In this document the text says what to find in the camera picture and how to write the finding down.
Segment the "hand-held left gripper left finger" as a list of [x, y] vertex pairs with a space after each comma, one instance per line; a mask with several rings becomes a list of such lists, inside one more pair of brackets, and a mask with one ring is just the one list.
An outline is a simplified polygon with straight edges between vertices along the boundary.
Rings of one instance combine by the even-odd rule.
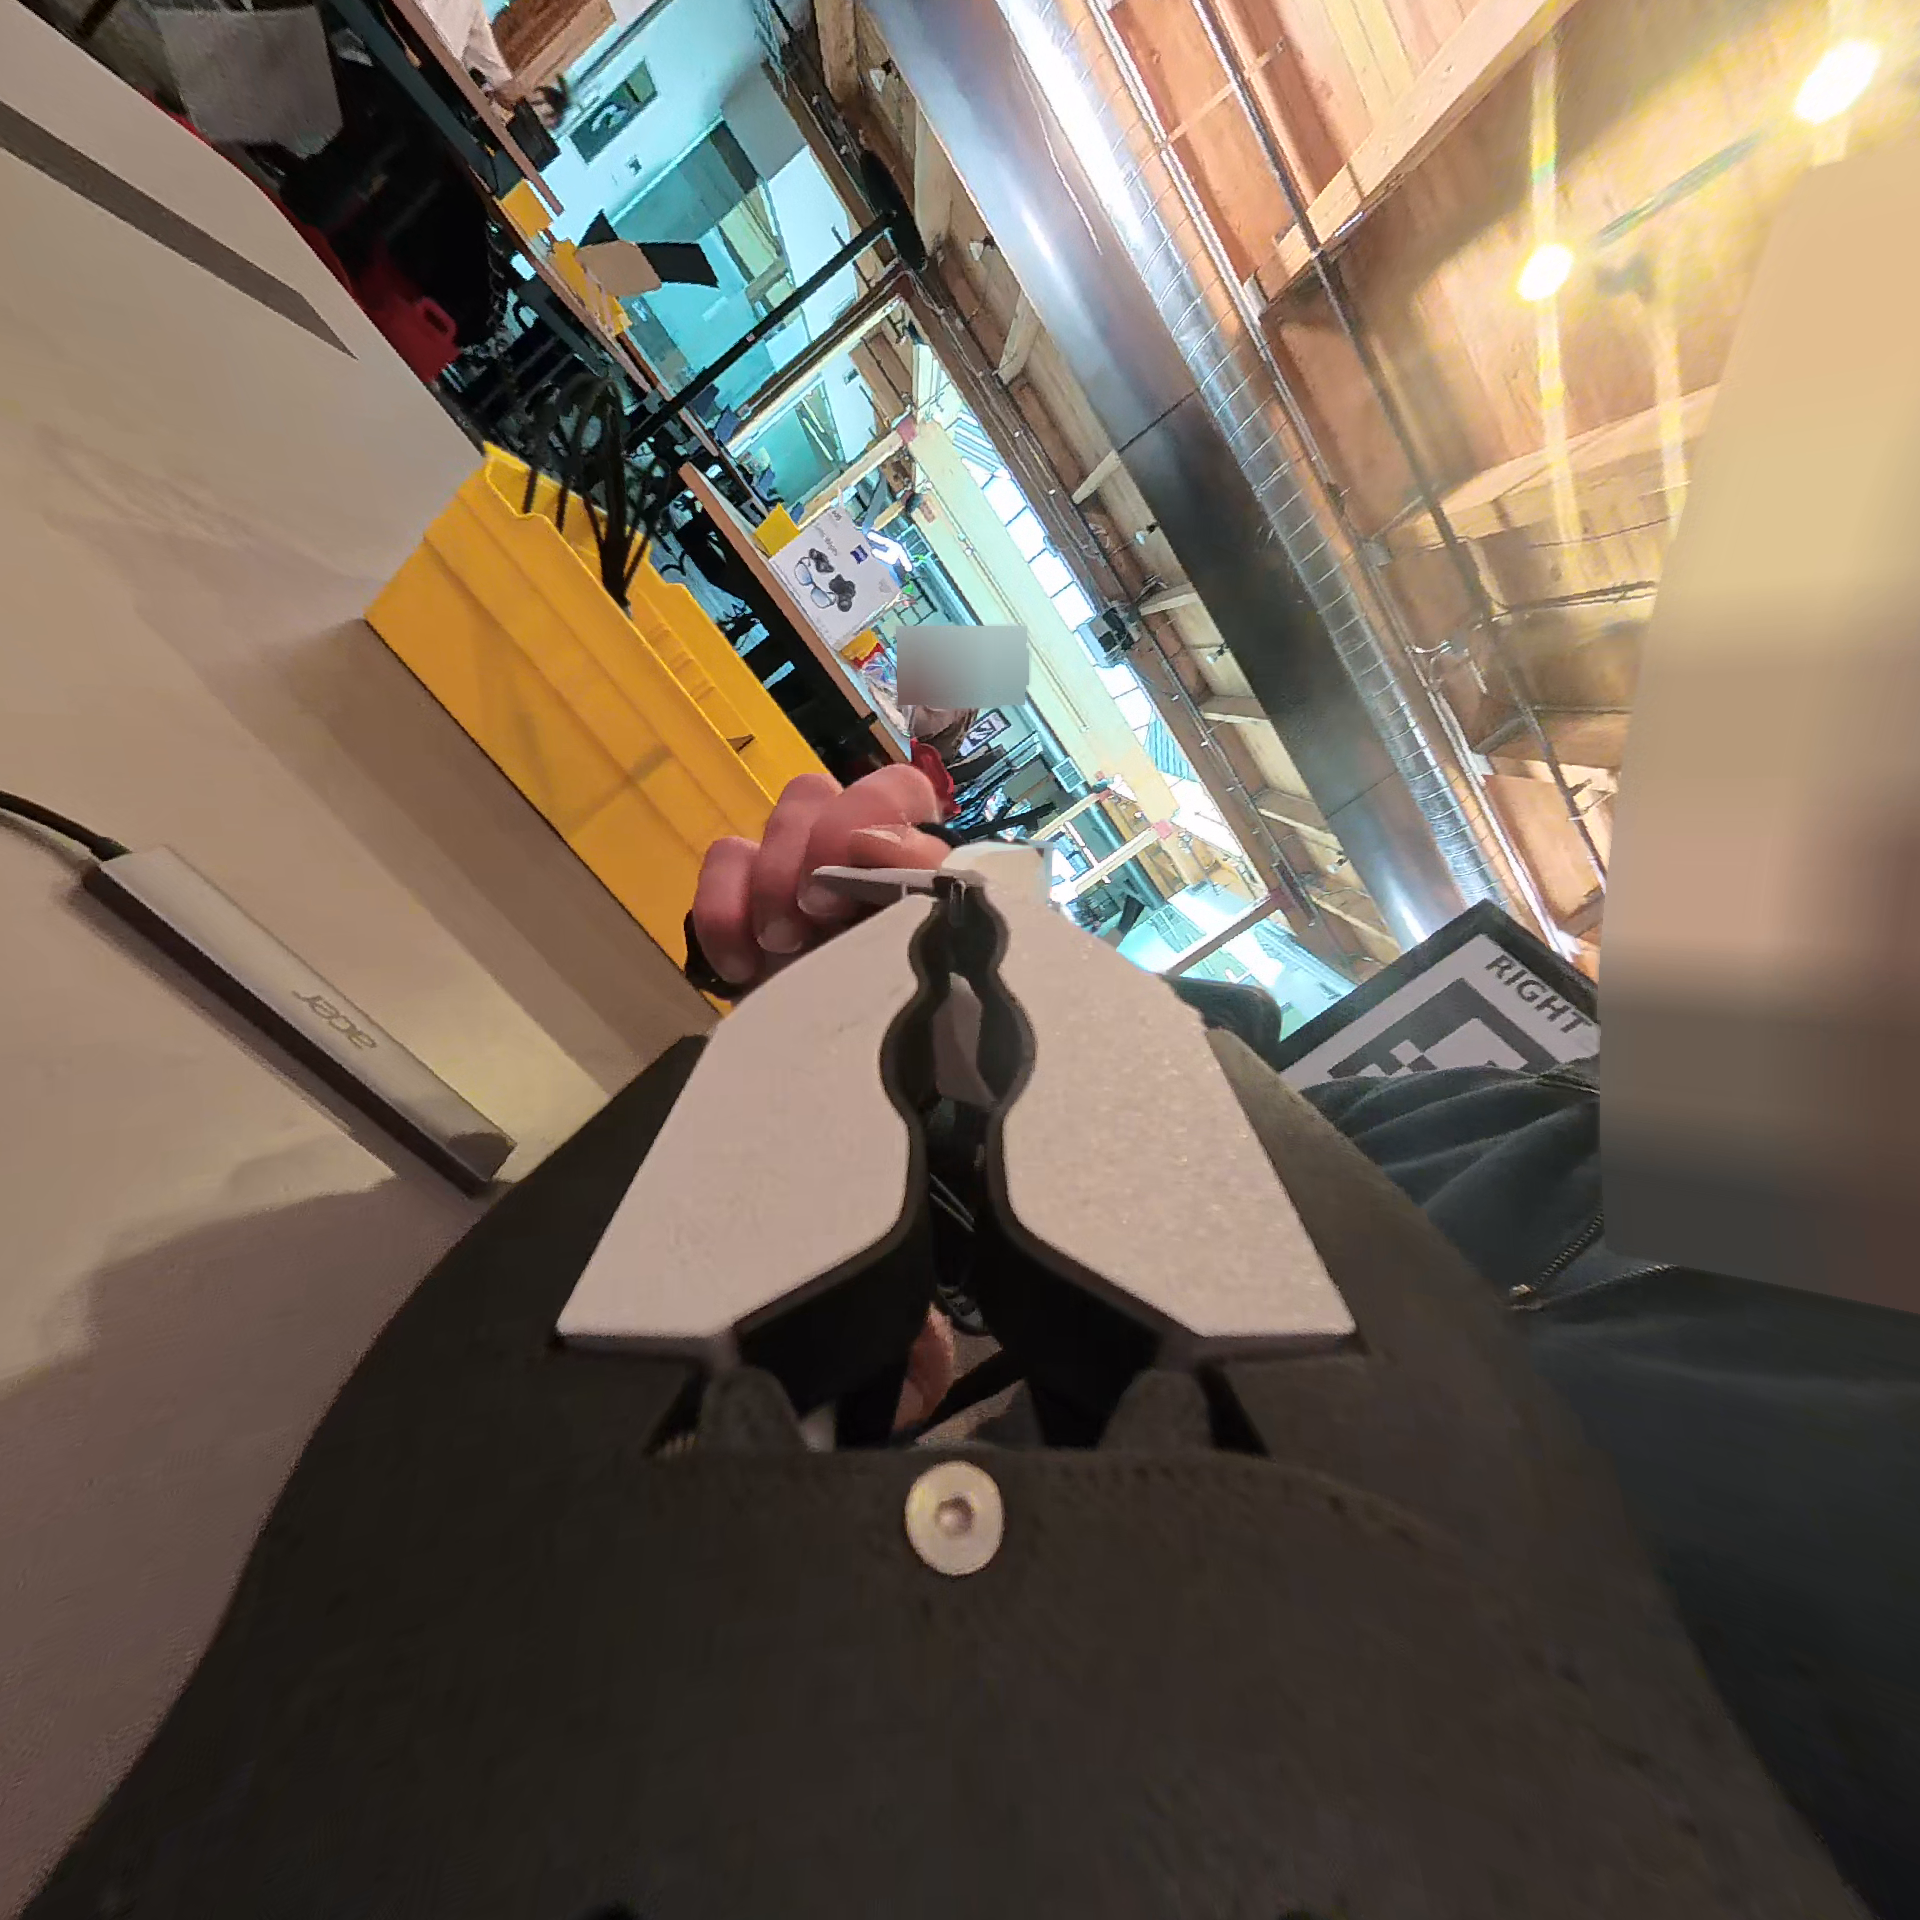
[[952, 883], [759, 985], [700, 1050], [565, 1343], [700, 1369], [903, 1369], [930, 1286]]

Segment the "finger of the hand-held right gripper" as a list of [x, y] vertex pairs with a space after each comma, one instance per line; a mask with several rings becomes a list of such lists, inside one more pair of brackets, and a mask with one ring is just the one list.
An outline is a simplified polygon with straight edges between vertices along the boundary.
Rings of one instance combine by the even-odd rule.
[[1601, 914], [1616, 1254], [1914, 1314], [1920, 156], [1815, 166], [1643, 633]]

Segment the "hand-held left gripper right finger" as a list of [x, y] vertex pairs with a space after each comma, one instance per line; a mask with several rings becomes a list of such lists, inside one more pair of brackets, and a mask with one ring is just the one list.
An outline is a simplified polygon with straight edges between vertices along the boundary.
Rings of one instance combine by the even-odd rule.
[[1359, 1330], [1256, 1143], [1206, 1018], [1069, 923], [1041, 865], [971, 865], [973, 1066], [994, 1090], [994, 1195], [1033, 1257], [1200, 1356]]

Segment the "grey usb hub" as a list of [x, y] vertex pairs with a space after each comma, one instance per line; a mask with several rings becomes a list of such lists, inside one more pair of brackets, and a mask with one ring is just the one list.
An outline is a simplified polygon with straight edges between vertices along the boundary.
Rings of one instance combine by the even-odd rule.
[[481, 1193], [508, 1168], [520, 1143], [493, 1114], [176, 850], [100, 842], [84, 888], [453, 1188]]

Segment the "yellow plastic bin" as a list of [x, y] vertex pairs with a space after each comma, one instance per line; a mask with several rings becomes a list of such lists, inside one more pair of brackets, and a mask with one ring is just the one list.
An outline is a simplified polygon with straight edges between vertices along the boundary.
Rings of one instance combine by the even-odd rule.
[[503, 449], [365, 625], [670, 962], [704, 850], [823, 774], [700, 600], [638, 563], [625, 611], [590, 510]]

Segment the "person's right hand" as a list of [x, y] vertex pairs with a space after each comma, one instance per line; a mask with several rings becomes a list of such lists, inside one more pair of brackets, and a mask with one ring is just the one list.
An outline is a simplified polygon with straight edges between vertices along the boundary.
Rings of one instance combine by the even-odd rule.
[[916, 765], [884, 765], [854, 782], [799, 774], [786, 782], [759, 842], [704, 850], [684, 922], [684, 974], [714, 999], [740, 999], [802, 950], [865, 914], [821, 869], [939, 869], [945, 796]]

